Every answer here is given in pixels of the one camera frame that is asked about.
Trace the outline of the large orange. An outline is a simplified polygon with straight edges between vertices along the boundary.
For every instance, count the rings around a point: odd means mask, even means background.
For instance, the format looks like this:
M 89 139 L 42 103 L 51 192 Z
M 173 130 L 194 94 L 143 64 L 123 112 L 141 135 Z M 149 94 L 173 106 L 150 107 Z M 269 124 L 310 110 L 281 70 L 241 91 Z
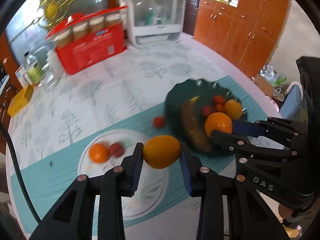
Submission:
M 231 134 L 233 130 L 232 120 L 225 113 L 216 112 L 208 116 L 204 123 L 204 129 L 208 137 L 211 137 L 214 130 Z

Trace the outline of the yellow lemon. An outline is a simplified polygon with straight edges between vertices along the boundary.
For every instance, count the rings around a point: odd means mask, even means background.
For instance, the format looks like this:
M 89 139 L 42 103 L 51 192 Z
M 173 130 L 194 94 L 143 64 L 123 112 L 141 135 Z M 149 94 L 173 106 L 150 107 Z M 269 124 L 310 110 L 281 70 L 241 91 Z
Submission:
M 242 104 L 234 99 L 228 100 L 223 107 L 223 111 L 232 119 L 239 120 L 242 116 Z

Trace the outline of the cherry tomato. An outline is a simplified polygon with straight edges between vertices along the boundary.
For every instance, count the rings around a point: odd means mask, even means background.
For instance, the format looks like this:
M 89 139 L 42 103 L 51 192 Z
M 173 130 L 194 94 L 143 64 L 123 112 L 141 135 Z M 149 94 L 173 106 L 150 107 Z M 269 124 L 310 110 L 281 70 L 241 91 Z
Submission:
M 152 124 L 156 129 L 163 128 L 165 126 L 165 118 L 163 116 L 156 116 L 153 119 Z
M 213 104 L 214 106 L 216 105 L 225 105 L 226 104 L 226 100 L 223 96 L 221 95 L 216 95 L 215 97 L 213 97 Z
M 217 104 L 214 106 L 214 111 L 215 112 L 224 112 L 223 108 L 224 108 L 224 104 L 220 103 L 220 104 Z

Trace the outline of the red plum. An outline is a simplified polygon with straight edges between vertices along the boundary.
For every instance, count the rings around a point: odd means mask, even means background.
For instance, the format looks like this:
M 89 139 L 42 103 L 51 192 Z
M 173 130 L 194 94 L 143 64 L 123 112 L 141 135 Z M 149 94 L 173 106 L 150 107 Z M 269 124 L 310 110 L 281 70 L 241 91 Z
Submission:
M 119 158 L 125 153 L 124 146 L 120 142 L 115 142 L 110 145 L 109 153 L 111 156 Z
M 208 118 L 208 116 L 210 116 L 213 113 L 214 113 L 214 107 L 211 105 L 205 105 L 201 109 L 201 115 L 205 119 Z

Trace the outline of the overripe brown banana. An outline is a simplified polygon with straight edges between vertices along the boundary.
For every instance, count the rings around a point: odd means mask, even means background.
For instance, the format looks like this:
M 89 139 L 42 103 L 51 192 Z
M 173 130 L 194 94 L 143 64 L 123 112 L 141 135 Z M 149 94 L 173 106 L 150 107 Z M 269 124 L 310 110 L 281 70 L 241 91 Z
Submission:
M 183 129 L 192 145 L 200 152 L 208 153 L 212 146 L 209 137 L 200 127 L 198 118 L 194 113 L 194 104 L 199 100 L 199 96 L 195 96 L 190 100 L 185 101 L 181 105 L 181 121 Z

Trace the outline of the small orange tangerine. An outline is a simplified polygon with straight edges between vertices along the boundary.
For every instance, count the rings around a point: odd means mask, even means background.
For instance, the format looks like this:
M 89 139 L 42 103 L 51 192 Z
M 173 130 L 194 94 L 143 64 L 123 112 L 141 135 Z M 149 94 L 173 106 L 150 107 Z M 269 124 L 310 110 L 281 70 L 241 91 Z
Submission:
M 89 148 L 89 157 L 94 163 L 105 163 L 110 158 L 109 149 L 101 143 L 95 143 Z

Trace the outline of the small yellow-orange tangerine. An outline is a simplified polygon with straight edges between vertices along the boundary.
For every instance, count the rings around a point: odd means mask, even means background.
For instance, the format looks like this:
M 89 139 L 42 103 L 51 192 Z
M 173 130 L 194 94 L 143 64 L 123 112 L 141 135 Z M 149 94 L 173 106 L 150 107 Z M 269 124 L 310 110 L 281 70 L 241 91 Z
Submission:
M 170 135 L 159 135 L 150 139 L 143 147 L 145 162 L 154 169 L 172 165 L 180 156 L 181 145 Z

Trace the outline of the plastic bag on floor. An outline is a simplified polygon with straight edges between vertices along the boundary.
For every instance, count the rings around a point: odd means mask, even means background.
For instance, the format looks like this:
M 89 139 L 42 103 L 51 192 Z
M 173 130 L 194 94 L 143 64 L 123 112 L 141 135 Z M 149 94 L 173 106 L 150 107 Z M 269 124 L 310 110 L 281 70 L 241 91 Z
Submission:
M 273 87 L 278 87 L 286 81 L 286 75 L 276 72 L 269 64 L 264 65 L 259 74 Z

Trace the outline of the dark green scalloped plate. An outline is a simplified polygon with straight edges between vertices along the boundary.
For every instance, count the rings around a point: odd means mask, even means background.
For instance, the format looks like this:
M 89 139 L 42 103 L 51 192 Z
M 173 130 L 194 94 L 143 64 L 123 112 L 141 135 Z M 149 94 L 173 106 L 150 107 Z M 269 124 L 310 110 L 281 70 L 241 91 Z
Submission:
M 185 142 L 187 146 L 197 153 L 203 153 L 198 151 L 190 142 L 189 138 L 184 132 L 182 121 L 181 121 L 181 105 L 187 100 L 192 99 L 195 96 L 199 96 L 194 104 L 194 113 L 196 114 L 200 127 L 204 129 L 205 118 L 201 115 L 201 109 L 205 105 L 210 105 L 213 102 L 213 97 L 221 95 L 227 100 L 237 100 L 242 105 L 244 102 L 236 97 L 230 89 L 223 88 L 218 82 L 209 82 L 205 79 L 187 79 L 182 83 L 176 84 L 172 90 L 167 94 L 164 102 L 165 106 L 165 119 L 173 130 L 174 136 Z M 209 138 L 212 149 L 208 153 L 214 153 L 213 142 Z

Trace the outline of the white floral plate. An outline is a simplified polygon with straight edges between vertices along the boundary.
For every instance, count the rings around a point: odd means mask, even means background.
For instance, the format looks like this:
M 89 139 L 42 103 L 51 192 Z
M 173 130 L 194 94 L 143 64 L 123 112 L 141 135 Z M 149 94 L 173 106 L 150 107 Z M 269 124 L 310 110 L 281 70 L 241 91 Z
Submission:
M 103 175 L 111 168 L 121 165 L 125 157 L 132 155 L 138 142 L 144 144 L 148 140 L 149 138 L 146 135 L 128 129 L 113 129 L 102 133 L 93 139 L 84 149 L 78 163 L 78 174 L 86 174 L 90 178 Z M 104 163 L 94 163 L 91 161 L 89 149 L 93 144 L 100 143 L 110 146 L 115 142 L 123 145 L 124 154 L 121 157 L 111 156 Z M 138 219 L 153 211 L 165 195 L 168 178 L 167 168 L 157 170 L 144 163 L 134 196 L 131 198 L 123 197 L 121 200 L 123 219 Z

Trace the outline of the orange wooden cabinet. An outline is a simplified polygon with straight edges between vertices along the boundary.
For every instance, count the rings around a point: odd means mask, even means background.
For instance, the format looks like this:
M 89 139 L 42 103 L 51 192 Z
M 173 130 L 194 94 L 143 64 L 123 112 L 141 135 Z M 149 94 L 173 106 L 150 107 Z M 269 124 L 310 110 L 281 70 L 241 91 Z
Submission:
M 200 0 L 194 39 L 252 78 L 276 48 L 289 1 L 239 0 L 233 7 L 216 0 Z

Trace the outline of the tree pattern tablecloth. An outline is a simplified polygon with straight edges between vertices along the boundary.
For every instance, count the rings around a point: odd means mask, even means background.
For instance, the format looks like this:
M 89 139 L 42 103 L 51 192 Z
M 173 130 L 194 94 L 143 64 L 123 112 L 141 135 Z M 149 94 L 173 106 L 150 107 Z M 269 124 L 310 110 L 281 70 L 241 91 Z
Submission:
M 169 125 L 156 129 L 154 117 L 177 83 L 206 79 L 230 89 L 243 102 L 248 120 L 280 117 L 269 99 L 238 68 L 215 51 L 182 35 L 180 42 L 136 49 L 64 76 L 51 91 L 37 88 L 31 102 L 10 122 L 9 133 L 28 194 L 43 218 L 78 176 L 86 146 L 113 129 L 128 129 L 148 138 L 172 134 Z M 11 203 L 27 238 L 37 227 L 27 206 L 11 157 L 6 157 Z M 195 239 L 199 198 L 184 190 L 178 161 L 168 169 L 167 189 L 160 204 L 144 217 L 125 220 L 127 239 Z

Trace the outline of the yellow cardboard box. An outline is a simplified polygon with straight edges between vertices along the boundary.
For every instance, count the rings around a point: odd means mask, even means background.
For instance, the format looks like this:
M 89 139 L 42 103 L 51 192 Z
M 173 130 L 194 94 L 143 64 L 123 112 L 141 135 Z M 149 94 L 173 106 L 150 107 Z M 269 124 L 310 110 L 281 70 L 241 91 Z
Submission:
M 25 86 L 11 100 L 7 114 L 14 117 L 19 113 L 31 100 L 33 88 L 31 85 Z

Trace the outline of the clear drinking glass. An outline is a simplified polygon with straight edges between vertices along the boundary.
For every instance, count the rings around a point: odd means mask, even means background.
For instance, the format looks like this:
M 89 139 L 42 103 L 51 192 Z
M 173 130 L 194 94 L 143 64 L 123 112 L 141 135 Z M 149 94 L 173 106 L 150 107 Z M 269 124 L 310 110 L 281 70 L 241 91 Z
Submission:
M 47 92 L 51 91 L 58 83 L 60 79 L 56 77 L 52 72 L 47 72 L 43 79 L 43 86 Z

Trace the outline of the white cup sterilizer cabinet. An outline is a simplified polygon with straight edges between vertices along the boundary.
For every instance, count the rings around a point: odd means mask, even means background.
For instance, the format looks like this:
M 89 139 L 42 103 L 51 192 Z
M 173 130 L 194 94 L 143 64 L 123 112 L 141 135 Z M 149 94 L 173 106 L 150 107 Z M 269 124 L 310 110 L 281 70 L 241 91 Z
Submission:
M 177 43 L 183 31 L 188 0 L 119 0 L 127 6 L 124 26 L 137 48 Z

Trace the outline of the glass bottle green label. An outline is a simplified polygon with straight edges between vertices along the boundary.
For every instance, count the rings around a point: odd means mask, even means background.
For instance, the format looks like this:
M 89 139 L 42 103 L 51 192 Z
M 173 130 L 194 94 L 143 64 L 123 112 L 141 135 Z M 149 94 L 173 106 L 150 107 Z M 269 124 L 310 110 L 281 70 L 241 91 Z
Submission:
M 39 63 L 38 58 L 29 52 L 26 52 L 24 57 L 27 75 L 33 84 L 38 84 L 43 76 L 42 66 Z

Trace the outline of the small white carton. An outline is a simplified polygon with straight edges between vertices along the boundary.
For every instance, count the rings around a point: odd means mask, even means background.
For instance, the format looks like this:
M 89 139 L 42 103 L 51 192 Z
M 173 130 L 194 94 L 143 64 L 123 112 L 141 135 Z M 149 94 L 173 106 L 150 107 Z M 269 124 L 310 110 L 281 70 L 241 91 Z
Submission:
M 29 83 L 25 79 L 25 67 L 24 65 L 20 65 L 19 68 L 15 71 L 15 75 L 17 80 L 19 81 L 20 85 L 24 88 Z

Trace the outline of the white plastic squeeze bottle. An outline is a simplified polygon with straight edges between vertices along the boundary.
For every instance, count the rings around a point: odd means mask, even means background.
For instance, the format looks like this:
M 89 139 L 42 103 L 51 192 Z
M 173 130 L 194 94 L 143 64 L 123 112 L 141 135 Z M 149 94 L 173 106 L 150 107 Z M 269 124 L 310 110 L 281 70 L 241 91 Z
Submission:
M 63 76 L 64 68 L 55 50 L 50 50 L 47 53 L 47 63 L 49 64 L 52 73 L 57 78 L 61 78 Z

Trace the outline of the red jar gift box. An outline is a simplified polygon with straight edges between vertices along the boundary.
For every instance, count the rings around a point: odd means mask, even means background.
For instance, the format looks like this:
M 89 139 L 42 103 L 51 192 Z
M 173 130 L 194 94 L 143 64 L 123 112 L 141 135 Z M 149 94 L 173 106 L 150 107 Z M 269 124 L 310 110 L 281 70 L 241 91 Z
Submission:
M 46 36 L 66 73 L 76 74 L 125 51 L 122 17 L 127 6 L 88 15 L 76 13 L 56 25 Z

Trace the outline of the gold door ornament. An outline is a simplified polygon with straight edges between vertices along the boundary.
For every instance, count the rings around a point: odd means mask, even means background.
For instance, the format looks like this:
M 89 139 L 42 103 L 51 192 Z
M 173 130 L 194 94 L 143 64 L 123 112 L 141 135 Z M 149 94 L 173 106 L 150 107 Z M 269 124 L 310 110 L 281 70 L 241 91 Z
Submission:
M 6 31 L 18 33 L 33 24 L 52 29 L 70 15 L 86 15 L 106 8 L 107 0 L 26 0 Z

